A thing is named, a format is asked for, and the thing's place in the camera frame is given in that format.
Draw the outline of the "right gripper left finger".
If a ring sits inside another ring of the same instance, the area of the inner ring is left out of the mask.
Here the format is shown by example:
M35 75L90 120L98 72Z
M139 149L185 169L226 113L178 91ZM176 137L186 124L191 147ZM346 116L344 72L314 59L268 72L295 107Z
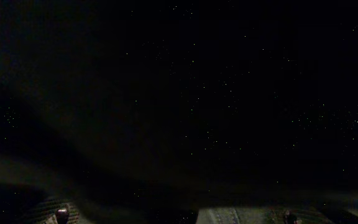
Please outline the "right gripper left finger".
M67 224L78 223L80 213L73 203L65 199L47 198L43 202L28 209L23 216L20 217L20 224L57 223L56 213L61 209L66 209L68 212Z

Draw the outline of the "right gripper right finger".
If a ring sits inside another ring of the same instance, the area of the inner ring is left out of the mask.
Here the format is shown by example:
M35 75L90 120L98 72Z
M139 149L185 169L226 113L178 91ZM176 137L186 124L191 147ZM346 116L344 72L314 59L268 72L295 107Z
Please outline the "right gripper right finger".
M196 224L284 224L286 210L301 224L334 224L313 207L207 208L198 212Z

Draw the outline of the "black trousers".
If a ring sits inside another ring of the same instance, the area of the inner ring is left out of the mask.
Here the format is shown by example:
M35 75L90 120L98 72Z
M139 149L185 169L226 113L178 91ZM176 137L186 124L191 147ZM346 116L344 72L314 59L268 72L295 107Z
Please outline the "black trousers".
M0 1L0 187L94 223L358 223L358 1Z

